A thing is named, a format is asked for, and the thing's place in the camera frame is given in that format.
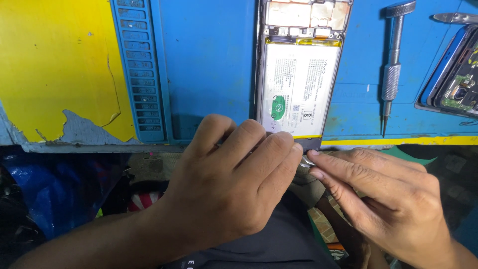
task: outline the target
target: smartphone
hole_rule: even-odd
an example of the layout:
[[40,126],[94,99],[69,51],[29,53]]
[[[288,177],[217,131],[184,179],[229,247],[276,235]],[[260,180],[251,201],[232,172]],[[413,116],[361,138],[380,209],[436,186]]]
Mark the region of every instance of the smartphone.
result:
[[353,0],[260,0],[256,117],[320,148]]
[[478,25],[453,37],[419,98],[422,107],[442,113],[478,117]]

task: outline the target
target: cloth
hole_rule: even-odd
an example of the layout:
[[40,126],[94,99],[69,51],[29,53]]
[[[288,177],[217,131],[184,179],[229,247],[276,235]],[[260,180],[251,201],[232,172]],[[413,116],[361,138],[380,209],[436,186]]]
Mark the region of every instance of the cloth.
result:
[[162,269],[338,269],[318,244],[304,203],[287,191],[265,228],[215,248],[197,251]]

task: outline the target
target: battery label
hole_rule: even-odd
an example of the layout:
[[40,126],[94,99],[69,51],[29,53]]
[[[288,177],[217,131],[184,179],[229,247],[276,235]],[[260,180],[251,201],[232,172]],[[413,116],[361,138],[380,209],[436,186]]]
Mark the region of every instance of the battery label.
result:
[[267,44],[261,117],[266,131],[322,135],[339,50]]

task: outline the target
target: fingernail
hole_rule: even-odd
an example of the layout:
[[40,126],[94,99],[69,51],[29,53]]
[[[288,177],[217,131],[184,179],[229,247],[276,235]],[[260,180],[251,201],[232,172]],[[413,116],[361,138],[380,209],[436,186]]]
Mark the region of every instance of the fingernail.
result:
[[297,148],[297,149],[300,150],[300,151],[303,151],[302,145],[299,144],[299,143],[294,143],[294,147]]
[[324,174],[322,174],[321,172],[312,172],[310,173],[311,176],[313,176],[314,178],[318,179],[318,180],[323,180],[324,179]]

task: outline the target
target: screwdriver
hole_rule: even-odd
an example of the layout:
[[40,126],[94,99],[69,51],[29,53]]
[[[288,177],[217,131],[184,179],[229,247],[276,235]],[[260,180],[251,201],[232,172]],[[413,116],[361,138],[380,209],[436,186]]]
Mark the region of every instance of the screwdriver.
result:
[[383,73],[382,100],[383,104],[383,138],[387,130],[387,122],[391,113],[391,103],[397,97],[398,80],[400,78],[400,69],[402,67],[399,62],[400,43],[402,41],[403,20],[405,15],[415,10],[416,1],[410,0],[400,2],[385,9],[385,17],[392,19],[392,33],[390,42],[389,62],[385,66]]

